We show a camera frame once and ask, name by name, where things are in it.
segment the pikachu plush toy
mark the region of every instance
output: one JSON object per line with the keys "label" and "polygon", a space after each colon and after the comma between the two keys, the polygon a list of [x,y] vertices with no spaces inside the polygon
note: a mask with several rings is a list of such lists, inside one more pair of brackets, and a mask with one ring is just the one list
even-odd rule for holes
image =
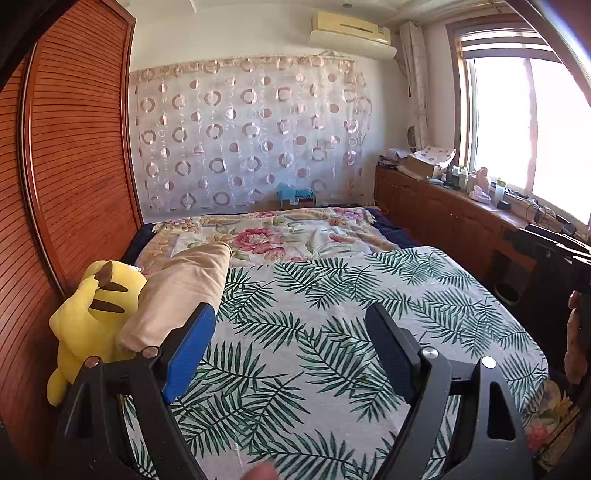
{"label": "pikachu plush toy", "polygon": [[89,356],[99,356],[105,363],[135,356],[116,345],[115,336],[138,309],[145,283],[134,267],[113,260],[94,262],[86,269],[78,289],[49,319],[60,341],[57,368],[47,382],[51,405],[61,403],[68,383],[74,383]]}

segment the wooden cabinet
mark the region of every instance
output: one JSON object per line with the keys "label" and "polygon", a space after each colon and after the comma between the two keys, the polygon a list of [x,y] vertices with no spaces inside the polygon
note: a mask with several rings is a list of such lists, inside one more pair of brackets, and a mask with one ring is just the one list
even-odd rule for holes
{"label": "wooden cabinet", "polygon": [[428,188],[423,214],[423,238],[426,243],[453,256],[455,220],[453,206],[448,199],[436,189]]}
{"label": "wooden cabinet", "polygon": [[463,192],[429,185],[383,167],[376,168],[375,199],[378,206],[386,207],[384,211],[394,225],[407,228],[419,243],[443,250],[480,281],[487,276],[496,249],[517,255],[503,240],[502,231],[527,224],[509,212],[477,204]]}
{"label": "wooden cabinet", "polygon": [[492,262],[495,239],[501,224],[478,207],[464,205],[456,215],[452,257],[476,278],[484,278]]}

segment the air conditioner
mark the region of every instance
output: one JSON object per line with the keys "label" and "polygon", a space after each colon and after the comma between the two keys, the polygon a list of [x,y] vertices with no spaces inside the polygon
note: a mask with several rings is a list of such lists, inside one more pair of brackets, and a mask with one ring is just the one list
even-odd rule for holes
{"label": "air conditioner", "polygon": [[310,45],[378,60],[392,60],[396,55],[396,48],[390,46],[389,29],[329,12],[314,15]]}

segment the hand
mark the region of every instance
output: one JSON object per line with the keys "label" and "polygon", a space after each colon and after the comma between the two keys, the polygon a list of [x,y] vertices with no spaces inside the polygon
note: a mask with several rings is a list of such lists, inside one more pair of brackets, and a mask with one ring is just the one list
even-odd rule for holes
{"label": "hand", "polygon": [[572,312],[570,312],[569,322],[566,326],[566,354],[564,356],[566,378],[574,385],[580,384],[581,379],[587,373],[587,358],[581,350],[579,343],[579,300],[580,293],[574,291],[569,298],[569,308]]}
{"label": "hand", "polygon": [[240,480],[279,480],[279,474],[271,462],[263,462],[246,472]]}

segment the bottle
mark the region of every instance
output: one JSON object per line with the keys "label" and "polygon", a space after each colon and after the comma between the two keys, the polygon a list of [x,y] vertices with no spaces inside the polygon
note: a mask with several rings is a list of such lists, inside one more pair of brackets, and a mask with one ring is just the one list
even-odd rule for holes
{"label": "bottle", "polygon": [[476,185],[476,175],[470,173],[468,175],[468,181],[466,183],[466,191],[470,193],[472,190],[474,190],[474,185]]}
{"label": "bottle", "polygon": [[465,192],[468,187],[468,171],[463,168],[460,170],[460,188]]}
{"label": "bottle", "polygon": [[495,207],[499,204],[501,200],[505,198],[505,186],[506,183],[501,179],[496,180],[496,188],[495,188]]}
{"label": "bottle", "polygon": [[452,170],[452,175],[448,176],[449,181],[452,183],[454,190],[460,189],[460,169]]}

